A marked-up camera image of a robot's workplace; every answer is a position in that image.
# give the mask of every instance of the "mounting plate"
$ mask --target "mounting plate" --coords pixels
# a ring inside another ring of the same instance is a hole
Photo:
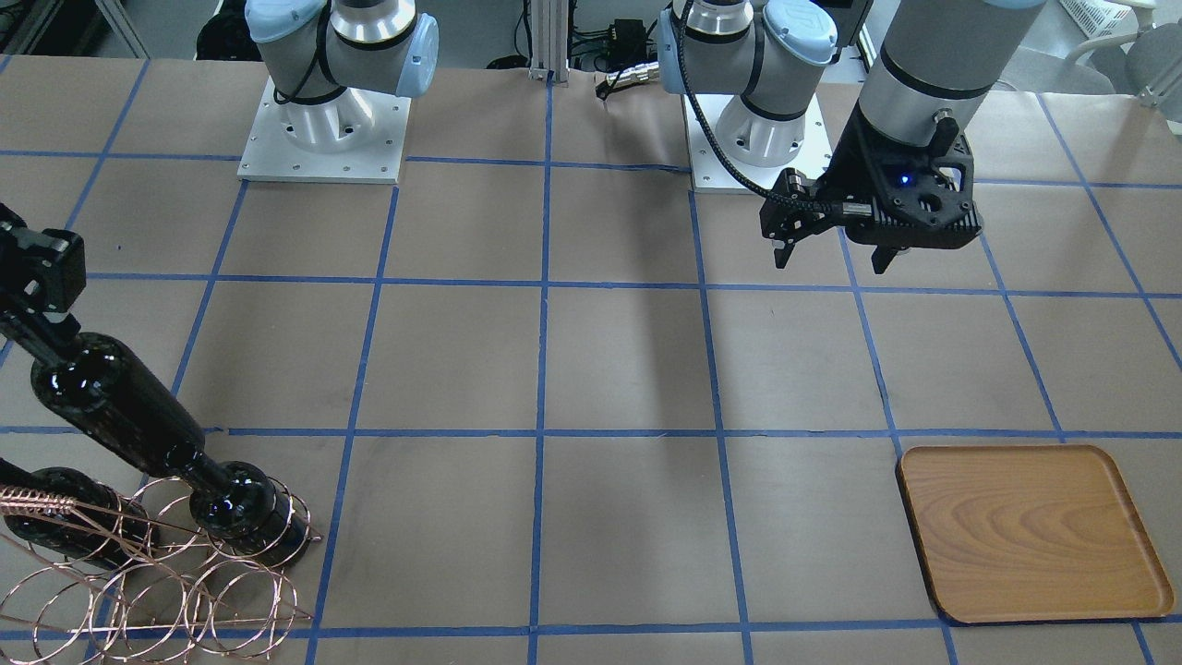
[[[706,119],[710,123],[712,129],[717,125],[719,116],[722,115],[722,109],[726,107],[732,97],[733,94],[697,96],[697,103],[702,106],[702,112],[706,115]],[[689,105],[684,96],[682,96],[682,109],[686,113],[686,137],[689,143],[689,161],[694,169],[694,190],[715,194],[746,193],[747,188],[730,177],[727,169],[714,156],[714,151],[710,150],[710,144],[707,142],[701,125],[697,124],[697,118],[694,117],[694,109]],[[825,169],[829,168],[832,150],[830,149],[829,135],[825,132],[825,120],[820,117],[820,106],[817,104],[816,96],[808,102],[808,110],[805,111],[805,139],[792,161],[767,168],[753,167],[734,158],[730,162],[743,175],[768,189],[772,188],[772,184],[775,184],[775,178],[786,167],[795,167],[797,170],[800,170],[810,178],[820,177],[825,172]]]
[[[282,111],[267,79],[251,136],[238,164],[241,180],[397,184],[410,117],[410,99],[362,91],[377,113],[374,139],[343,152],[312,152],[287,137]]]

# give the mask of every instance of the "brown serving tray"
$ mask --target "brown serving tray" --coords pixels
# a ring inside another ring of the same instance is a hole
[[[1087,445],[916,448],[900,487],[929,592],[965,624],[1164,617],[1174,589]]]

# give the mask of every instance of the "dark glass bottle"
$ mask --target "dark glass bottle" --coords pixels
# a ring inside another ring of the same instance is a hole
[[[38,490],[76,498],[83,503],[118,511],[131,519],[119,520],[116,515],[85,510],[83,513],[103,529],[131,541],[144,550],[158,541],[155,527],[147,519],[143,508],[121,496],[115,490],[92,481],[73,469],[54,467],[32,474],[0,459],[0,484],[25,490]],[[82,560],[108,571],[116,571],[134,561],[119,543],[102,534],[79,530],[93,529],[86,521],[70,514],[51,514],[32,517],[8,515],[4,519],[8,529],[19,539],[35,546],[52,549],[73,560]]]
[[[66,363],[33,364],[33,392],[50,411],[149,476],[180,476],[196,523],[264,566],[294,562],[307,523],[259,469],[219,464],[204,432],[125,345],[82,332]]]

